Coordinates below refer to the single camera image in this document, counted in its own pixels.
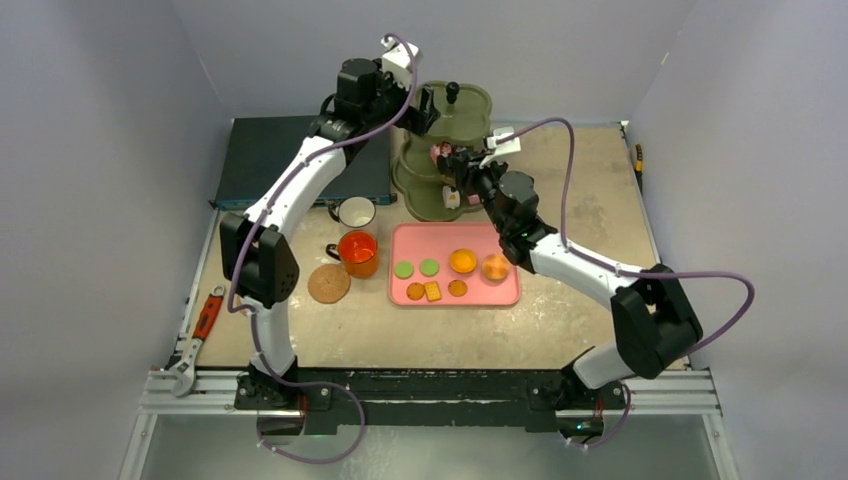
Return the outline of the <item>green macaron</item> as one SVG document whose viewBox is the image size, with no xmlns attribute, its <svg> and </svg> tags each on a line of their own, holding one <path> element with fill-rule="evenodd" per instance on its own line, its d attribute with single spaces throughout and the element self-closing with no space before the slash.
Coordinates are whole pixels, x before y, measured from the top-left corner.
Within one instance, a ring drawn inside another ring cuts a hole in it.
<svg viewBox="0 0 848 480">
<path fill-rule="evenodd" d="M 394 265 L 393 273 L 398 279 L 408 279 L 414 275 L 415 267 L 409 261 L 399 261 Z"/>
<path fill-rule="evenodd" d="M 425 277 L 433 277 L 440 271 L 439 262 L 432 258 L 424 259 L 419 264 L 419 271 Z"/>
</svg>

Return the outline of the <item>orange egg tart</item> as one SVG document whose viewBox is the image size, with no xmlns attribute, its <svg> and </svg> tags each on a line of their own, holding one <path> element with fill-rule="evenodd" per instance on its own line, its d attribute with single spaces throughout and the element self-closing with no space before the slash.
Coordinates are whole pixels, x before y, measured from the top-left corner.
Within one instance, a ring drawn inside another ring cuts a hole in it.
<svg viewBox="0 0 848 480">
<path fill-rule="evenodd" d="M 477 257 L 472 250 L 460 248 L 450 254 L 449 265 L 458 274 L 470 274 L 477 267 Z"/>
</svg>

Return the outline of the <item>pink serving tray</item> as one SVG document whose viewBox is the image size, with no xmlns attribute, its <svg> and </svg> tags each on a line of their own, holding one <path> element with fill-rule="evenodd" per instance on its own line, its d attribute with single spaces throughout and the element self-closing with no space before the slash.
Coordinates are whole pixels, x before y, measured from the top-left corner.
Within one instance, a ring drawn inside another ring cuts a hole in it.
<svg viewBox="0 0 848 480">
<path fill-rule="evenodd" d="M 470 274 L 458 274 L 449 265 L 450 254 L 460 248 L 472 250 L 477 257 L 477 267 Z M 496 283 L 485 279 L 481 273 L 483 259 L 490 254 L 500 253 L 499 237 L 494 227 L 481 222 L 420 223 L 408 222 L 397 225 L 391 235 L 389 257 L 388 294 L 391 301 L 403 307 L 505 307 L 518 302 L 521 296 L 520 276 L 512 266 L 509 276 Z M 425 277 L 419 271 L 422 260 L 432 258 L 439 262 L 440 271 L 433 277 Z M 409 261 L 415 267 L 414 275 L 398 279 L 393 273 L 399 261 Z M 468 291 L 462 297 L 453 297 L 448 292 L 448 283 L 463 280 Z M 411 301 L 406 288 L 412 282 L 437 281 L 442 299 L 428 302 L 426 297 Z"/>
</svg>

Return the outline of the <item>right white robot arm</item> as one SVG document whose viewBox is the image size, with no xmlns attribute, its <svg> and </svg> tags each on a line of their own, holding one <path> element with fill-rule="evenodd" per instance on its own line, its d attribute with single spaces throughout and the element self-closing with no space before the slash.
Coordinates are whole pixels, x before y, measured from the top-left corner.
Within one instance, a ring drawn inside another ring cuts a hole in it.
<svg viewBox="0 0 848 480">
<path fill-rule="evenodd" d="M 610 311 L 613 339 L 563 370 L 561 392 L 569 404 L 588 405 L 614 381 L 653 379 L 702 339 L 700 322 L 670 268 L 615 264 L 571 242 L 538 215 L 534 179 L 505 163 L 486 162 L 483 153 L 464 148 L 434 158 L 440 174 L 478 198 L 512 264 L 558 280 Z"/>
</svg>

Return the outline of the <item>pink cake slice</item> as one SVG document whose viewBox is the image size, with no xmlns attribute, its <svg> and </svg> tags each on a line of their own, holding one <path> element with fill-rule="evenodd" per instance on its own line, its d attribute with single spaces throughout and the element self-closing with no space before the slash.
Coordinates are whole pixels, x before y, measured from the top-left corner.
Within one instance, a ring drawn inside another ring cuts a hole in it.
<svg viewBox="0 0 848 480">
<path fill-rule="evenodd" d="M 450 157 L 454 152 L 454 146 L 449 142 L 441 142 L 430 148 L 430 157 L 434 165 L 440 169 L 450 166 Z"/>
</svg>

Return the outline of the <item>square yellow cracker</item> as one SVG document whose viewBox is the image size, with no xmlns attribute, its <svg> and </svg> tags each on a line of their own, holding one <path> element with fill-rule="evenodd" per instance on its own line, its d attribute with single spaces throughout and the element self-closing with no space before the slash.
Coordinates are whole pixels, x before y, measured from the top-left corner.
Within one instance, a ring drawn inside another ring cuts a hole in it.
<svg viewBox="0 0 848 480">
<path fill-rule="evenodd" d="M 442 299 L 441 288 L 437 281 L 424 283 L 424 295 L 428 302 L 436 302 Z"/>
</svg>

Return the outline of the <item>orange translucent cup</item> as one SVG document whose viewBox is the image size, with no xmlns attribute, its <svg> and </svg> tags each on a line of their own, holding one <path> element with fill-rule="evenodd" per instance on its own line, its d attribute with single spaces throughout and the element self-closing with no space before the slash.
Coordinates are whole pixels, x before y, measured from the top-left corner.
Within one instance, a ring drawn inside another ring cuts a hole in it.
<svg viewBox="0 0 848 480">
<path fill-rule="evenodd" d="M 379 267 L 378 241 L 363 230 L 345 233 L 337 243 L 327 244 L 325 253 L 339 261 L 345 271 L 355 278 L 369 278 Z"/>
</svg>

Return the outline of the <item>orange cookie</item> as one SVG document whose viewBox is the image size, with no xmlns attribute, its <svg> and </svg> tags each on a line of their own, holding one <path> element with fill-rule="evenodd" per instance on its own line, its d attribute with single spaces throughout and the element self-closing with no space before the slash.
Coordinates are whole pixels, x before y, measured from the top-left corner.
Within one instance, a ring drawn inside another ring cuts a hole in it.
<svg viewBox="0 0 848 480">
<path fill-rule="evenodd" d="M 463 280 L 452 280 L 448 283 L 448 292 L 453 297 L 462 297 L 468 291 L 468 286 Z"/>
<path fill-rule="evenodd" d="M 412 282 L 406 288 L 406 296 L 411 301 L 418 301 L 426 294 L 426 287 L 419 282 Z"/>
</svg>

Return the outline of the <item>white roll cake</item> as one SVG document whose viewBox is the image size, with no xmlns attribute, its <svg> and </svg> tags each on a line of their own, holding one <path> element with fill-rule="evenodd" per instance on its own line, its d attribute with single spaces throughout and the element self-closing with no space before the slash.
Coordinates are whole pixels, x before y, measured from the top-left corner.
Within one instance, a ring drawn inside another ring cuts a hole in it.
<svg viewBox="0 0 848 480">
<path fill-rule="evenodd" d="M 448 210 L 455 210 L 461 206 L 461 194 L 455 187 L 445 185 L 442 188 L 442 199 L 444 207 Z"/>
</svg>

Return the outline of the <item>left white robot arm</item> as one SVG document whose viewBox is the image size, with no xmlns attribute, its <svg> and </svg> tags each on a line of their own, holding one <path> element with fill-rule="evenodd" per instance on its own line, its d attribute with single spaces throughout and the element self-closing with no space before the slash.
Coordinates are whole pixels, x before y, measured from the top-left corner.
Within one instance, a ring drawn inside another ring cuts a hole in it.
<svg viewBox="0 0 848 480">
<path fill-rule="evenodd" d="M 344 61 L 335 93 L 323 101 L 289 166 L 244 214 L 221 221 L 227 308 L 249 318 L 250 365 L 262 379 L 260 397 L 272 408 L 292 405 L 302 385 L 287 375 L 296 363 L 288 300 L 300 274 L 291 237 L 319 194 L 372 137 L 392 126 L 424 134 L 438 118 L 432 101 L 414 100 L 418 63 L 418 53 L 403 46 L 375 59 Z"/>
</svg>

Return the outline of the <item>green three-tier stand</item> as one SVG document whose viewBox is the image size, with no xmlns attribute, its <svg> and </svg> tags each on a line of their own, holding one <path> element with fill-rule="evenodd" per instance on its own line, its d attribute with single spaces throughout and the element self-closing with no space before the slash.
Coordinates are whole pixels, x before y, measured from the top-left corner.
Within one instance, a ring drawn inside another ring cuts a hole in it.
<svg viewBox="0 0 848 480">
<path fill-rule="evenodd" d="M 491 131 L 491 96 L 483 88 L 470 83 L 429 81 L 418 87 L 414 105 L 422 94 L 429 92 L 440 113 L 428 132 L 420 137 L 409 133 L 403 136 L 398 152 L 391 162 L 391 178 L 407 211 L 422 222 L 451 222 L 482 209 L 466 196 L 459 196 L 459 205 L 446 206 L 443 190 L 450 185 L 441 175 L 430 156 L 430 149 L 442 142 L 479 148 Z"/>
</svg>

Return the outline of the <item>orange bun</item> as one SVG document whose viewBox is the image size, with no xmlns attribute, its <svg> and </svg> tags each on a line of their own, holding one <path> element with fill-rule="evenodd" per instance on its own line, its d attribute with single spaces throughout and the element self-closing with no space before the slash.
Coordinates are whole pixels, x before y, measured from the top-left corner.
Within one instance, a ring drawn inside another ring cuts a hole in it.
<svg viewBox="0 0 848 480">
<path fill-rule="evenodd" d="M 502 254 L 493 253 L 487 255 L 481 264 L 481 273 L 485 279 L 491 282 L 502 282 L 510 274 L 512 264 Z"/>
</svg>

